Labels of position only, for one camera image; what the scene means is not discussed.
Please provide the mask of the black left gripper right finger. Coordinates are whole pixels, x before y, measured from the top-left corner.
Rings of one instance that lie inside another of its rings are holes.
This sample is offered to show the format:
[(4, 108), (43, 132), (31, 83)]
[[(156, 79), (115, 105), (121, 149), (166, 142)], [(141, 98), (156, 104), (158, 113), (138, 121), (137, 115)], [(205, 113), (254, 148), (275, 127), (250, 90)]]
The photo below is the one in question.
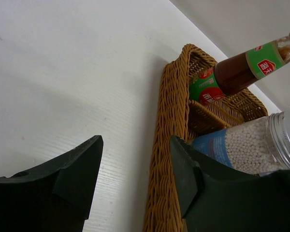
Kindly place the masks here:
[(290, 170), (229, 168), (177, 136), (170, 151), (181, 217), (190, 232), (290, 232)]

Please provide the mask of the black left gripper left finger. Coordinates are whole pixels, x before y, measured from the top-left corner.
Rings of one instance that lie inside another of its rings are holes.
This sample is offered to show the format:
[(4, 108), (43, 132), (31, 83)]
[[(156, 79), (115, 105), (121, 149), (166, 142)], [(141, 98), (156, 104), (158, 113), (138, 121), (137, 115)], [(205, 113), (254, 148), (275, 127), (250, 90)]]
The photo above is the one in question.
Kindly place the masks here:
[(0, 177), (0, 232), (80, 232), (89, 218), (102, 159), (95, 135), (11, 177)]

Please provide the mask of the silver lid white spice bottle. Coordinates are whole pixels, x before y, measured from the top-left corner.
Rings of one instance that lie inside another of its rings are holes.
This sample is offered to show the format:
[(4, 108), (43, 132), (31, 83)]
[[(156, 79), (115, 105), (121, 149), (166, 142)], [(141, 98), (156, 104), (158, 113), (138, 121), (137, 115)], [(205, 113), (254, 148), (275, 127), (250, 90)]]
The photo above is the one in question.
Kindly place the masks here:
[(247, 174), (290, 170), (290, 114), (281, 112), (190, 140), (197, 151)]

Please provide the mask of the red sauce bottle yellow cap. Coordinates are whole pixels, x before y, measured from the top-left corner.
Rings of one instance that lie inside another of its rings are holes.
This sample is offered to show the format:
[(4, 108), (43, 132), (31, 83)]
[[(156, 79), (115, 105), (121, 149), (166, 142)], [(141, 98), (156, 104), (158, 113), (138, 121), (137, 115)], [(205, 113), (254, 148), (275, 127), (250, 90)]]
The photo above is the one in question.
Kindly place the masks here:
[(217, 63), (196, 75), (189, 98), (202, 105), (233, 96), (290, 62), (290, 34)]

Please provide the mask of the brown wicker divided basket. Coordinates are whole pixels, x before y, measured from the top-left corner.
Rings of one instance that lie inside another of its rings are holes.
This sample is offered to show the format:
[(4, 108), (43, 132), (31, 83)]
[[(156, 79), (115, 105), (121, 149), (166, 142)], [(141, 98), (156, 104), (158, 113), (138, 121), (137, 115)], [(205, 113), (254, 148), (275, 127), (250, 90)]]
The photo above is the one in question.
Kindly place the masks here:
[(190, 100), (192, 79), (215, 64), (216, 60), (205, 51), (187, 44), (179, 57), (163, 69), (145, 207), (145, 232), (183, 230), (170, 155), (172, 135), (188, 141), (268, 114), (264, 104), (248, 89), (208, 106)]

